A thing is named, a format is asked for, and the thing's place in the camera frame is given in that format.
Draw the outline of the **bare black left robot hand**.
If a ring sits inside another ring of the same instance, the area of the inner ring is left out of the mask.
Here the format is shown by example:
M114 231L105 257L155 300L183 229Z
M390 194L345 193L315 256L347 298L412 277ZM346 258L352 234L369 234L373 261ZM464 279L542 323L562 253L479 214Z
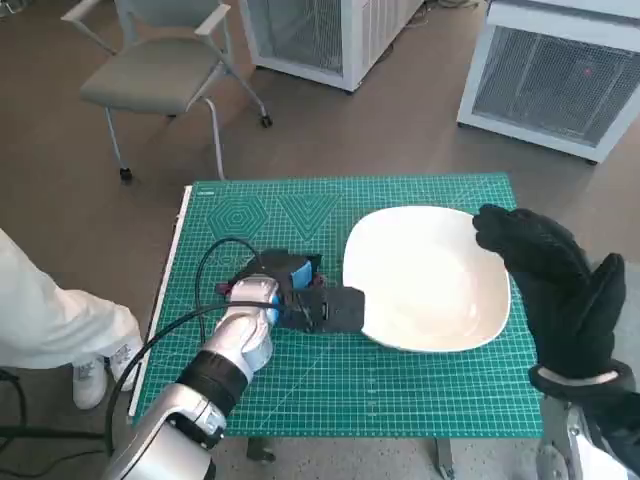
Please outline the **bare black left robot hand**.
M287 254L278 276L284 307L277 325L304 333L357 333L364 325L364 293L330 287L318 273L320 255Z

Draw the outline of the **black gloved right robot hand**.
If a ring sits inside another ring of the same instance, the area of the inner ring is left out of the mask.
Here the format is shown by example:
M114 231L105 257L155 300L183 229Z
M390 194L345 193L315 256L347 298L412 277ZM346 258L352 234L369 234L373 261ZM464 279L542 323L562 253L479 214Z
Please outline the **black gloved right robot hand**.
M498 254L516 282L537 363L570 380L613 371L623 257L610 253L592 267L569 230L528 209L485 204L472 224L478 245Z

